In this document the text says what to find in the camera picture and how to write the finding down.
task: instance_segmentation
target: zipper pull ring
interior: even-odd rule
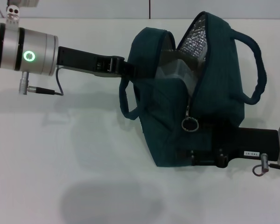
[[[193,117],[189,117],[189,111],[190,111],[190,106],[189,105],[190,105],[190,97],[189,97],[189,100],[188,100],[186,117],[185,117],[184,120],[182,120],[182,128],[186,132],[195,132],[199,129],[199,123],[198,123],[197,119],[195,119]]]

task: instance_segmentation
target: robotic arm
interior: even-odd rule
[[[52,76],[55,68],[88,72],[100,77],[131,76],[136,70],[119,56],[100,56],[59,47],[58,37],[19,27],[20,7],[36,7],[38,0],[9,0],[6,23],[0,23],[0,68],[22,71],[19,93],[53,94],[28,86],[29,73]]]

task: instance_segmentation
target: bag strap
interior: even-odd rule
[[[238,98],[239,100],[241,100],[246,104],[255,105],[259,102],[261,94],[265,91],[266,82],[267,82],[266,70],[261,58],[261,50],[258,44],[251,37],[245,34],[232,30],[231,37],[235,40],[241,41],[244,44],[246,44],[254,53],[256,66],[257,66],[257,75],[258,75],[257,85],[255,87],[254,93],[252,94],[251,98],[249,98],[244,93],[242,93]]]
[[[151,91],[152,87],[150,85],[146,85],[144,82],[137,81],[134,83],[134,88],[141,89],[140,98],[138,98],[137,107],[132,111],[129,111],[129,105],[126,96],[126,88],[129,84],[130,80],[127,78],[122,78],[119,85],[119,103],[122,114],[125,118],[130,120],[136,120],[139,115],[142,114],[146,106],[148,105],[151,99]]]

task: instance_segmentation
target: silver foil lining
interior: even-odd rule
[[[182,43],[180,51],[199,58],[201,54],[203,54],[205,47],[207,47],[205,34],[205,15],[202,15],[196,21],[193,28],[189,31],[188,36]]]

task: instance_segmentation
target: teal insulated bag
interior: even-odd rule
[[[242,88],[236,40],[246,44],[256,60],[258,83],[250,97]],[[177,47],[170,32],[145,28],[134,39],[128,62],[138,72],[135,78],[121,79],[120,108],[126,118],[140,118],[160,167],[218,165],[212,152],[215,129],[222,124],[238,127],[245,104],[258,103],[266,86],[257,43],[206,12],[194,19]],[[137,102],[131,110],[129,82]]]

